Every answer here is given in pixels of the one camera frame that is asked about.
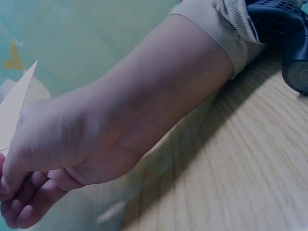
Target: dark blue object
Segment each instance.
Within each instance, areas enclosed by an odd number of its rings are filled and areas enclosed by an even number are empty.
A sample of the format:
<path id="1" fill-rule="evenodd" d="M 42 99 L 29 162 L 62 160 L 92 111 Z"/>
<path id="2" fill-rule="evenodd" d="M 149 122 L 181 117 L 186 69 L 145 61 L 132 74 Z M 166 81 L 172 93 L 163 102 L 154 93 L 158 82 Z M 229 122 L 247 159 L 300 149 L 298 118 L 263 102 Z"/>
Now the dark blue object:
<path id="1" fill-rule="evenodd" d="M 282 48 L 284 81 L 308 95 L 308 15 L 279 0 L 247 0 L 246 7 L 259 41 Z"/>

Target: table surface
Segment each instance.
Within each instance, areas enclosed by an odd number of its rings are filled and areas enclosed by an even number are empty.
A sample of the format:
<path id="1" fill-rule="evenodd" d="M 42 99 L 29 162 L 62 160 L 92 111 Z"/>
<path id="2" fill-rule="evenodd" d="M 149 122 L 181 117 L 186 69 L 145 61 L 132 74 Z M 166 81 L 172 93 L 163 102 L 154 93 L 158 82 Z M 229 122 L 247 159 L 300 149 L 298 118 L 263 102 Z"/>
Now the table surface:
<path id="1" fill-rule="evenodd" d="M 308 230 L 308 99 L 280 69 L 269 51 L 134 170 L 73 191 L 31 230 Z"/>

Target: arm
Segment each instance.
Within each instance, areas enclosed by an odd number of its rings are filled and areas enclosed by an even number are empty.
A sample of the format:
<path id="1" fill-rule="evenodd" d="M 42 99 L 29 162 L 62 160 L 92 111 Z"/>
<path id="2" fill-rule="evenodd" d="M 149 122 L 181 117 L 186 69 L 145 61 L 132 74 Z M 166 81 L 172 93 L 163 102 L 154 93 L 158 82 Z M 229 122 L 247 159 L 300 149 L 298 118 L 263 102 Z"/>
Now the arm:
<path id="1" fill-rule="evenodd" d="M 172 15 L 94 83 L 92 105 L 104 129 L 112 125 L 110 133 L 123 136 L 116 140 L 144 153 L 232 75 L 226 52 L 195 23 Z"/>

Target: hand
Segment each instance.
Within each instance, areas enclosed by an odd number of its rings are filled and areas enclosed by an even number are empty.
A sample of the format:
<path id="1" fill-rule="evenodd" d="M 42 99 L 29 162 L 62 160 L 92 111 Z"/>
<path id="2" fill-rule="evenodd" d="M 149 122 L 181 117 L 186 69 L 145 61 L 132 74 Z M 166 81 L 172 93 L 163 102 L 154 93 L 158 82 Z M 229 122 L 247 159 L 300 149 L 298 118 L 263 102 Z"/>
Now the hand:
<path id="1" fill-rule="evenodd" d="M 70 190 L 130 171 L 233 72 L 218 43 L 173 15 L 104 78 L 23 112 L 0 156 L 7 224 L 28 228 Z"/>
<path id="2" fill-rule="evenodd" d="M 97 129 L 84 94 L 22 112 L 6 160 L 0 156 L 1 213 L 10 228 L 33 226 L 69 191 L 118 178 L 141 158 Z"/>

